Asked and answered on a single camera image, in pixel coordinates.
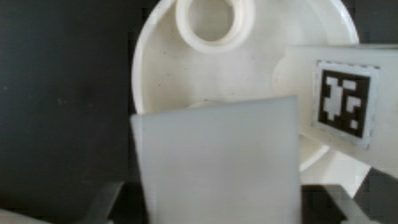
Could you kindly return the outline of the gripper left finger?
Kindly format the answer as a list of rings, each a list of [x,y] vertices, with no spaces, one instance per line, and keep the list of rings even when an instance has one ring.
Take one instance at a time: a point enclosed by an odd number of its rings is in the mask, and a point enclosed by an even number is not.
[[[116,224],[112,210],[121,194],[123,183],[112,182],[100,189],[93,204],[82,219],[82,224]]]

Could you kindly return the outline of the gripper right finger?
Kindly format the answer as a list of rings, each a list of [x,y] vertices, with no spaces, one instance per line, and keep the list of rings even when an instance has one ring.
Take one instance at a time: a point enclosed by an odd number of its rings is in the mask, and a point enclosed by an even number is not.
[[[302,224],[380,224],[340,185],[302,186]]]

